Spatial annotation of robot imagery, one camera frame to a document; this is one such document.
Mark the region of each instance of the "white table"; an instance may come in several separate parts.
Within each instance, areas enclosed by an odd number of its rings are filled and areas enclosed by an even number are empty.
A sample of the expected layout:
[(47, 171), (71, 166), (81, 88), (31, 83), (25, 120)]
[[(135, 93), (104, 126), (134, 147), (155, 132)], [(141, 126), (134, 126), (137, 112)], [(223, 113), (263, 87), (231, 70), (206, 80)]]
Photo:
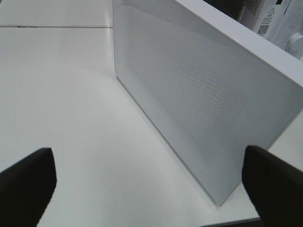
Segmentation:
[(0, 26), (112, 26), (112, 0), (2, 0)]
[[(116, 80), (111, 29), (0, 29), (0, 171), (53, 149), (40, 227), (197, 227), (257, 218), (240, 184), (218, 207)], [(303, 115), (271, 151), (303, 169)]]

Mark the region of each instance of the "ventilation grille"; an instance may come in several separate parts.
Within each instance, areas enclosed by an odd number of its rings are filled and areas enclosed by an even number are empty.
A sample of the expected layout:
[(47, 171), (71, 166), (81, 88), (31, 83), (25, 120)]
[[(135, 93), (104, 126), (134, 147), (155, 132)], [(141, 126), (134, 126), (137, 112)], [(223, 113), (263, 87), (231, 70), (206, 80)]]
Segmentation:
[(246, 0), (245, 1), (245, 6), (252, 12), (253, 15), (256, 14), (259, 5), (260, 5), (261, 0)]
[(221, 142), (241, 113), (245, 95), (199, 61), (177, 34), (134, 11), (128, 15), (129, 69), (166, 119), (210, 165), (222, 151)]

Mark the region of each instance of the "white appliance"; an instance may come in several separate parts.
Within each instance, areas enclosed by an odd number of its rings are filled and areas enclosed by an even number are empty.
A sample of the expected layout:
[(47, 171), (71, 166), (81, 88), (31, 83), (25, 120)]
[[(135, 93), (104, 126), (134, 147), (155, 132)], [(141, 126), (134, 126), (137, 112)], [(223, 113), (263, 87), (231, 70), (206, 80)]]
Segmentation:
[(302, 0), (246, 0), (240, 23), (294, 57), (302, 57)]
[(115, 68), (212, 198), (303, 106), (303, 64), (202, 0), (114, 0)]

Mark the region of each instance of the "warning label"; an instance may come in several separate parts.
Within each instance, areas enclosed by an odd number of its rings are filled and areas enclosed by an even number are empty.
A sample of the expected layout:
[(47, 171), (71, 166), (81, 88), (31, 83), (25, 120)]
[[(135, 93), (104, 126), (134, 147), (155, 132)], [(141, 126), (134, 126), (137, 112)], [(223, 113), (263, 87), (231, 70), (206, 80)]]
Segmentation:
[(273, 19), (272, 14), (268, 14), (266, 17), (263, 18), (262, 23), (257, 32), (260, 36), (264, 36), (266, 34), (270, 24), (272, 23), (272, 19)]
[(275, 13), (275, 8), (272, 8), (270, 11), (268, 11), (268, 14), (274, 14)]

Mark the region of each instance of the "white metal enclosure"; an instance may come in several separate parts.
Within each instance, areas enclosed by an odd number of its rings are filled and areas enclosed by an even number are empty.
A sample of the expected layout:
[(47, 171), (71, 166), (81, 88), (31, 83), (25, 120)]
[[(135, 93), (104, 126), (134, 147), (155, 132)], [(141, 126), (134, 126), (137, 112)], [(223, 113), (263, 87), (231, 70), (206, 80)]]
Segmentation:
[(212, 198), (303, 105), (303, 64), (202, 0), (113, 0), (116, 75)]

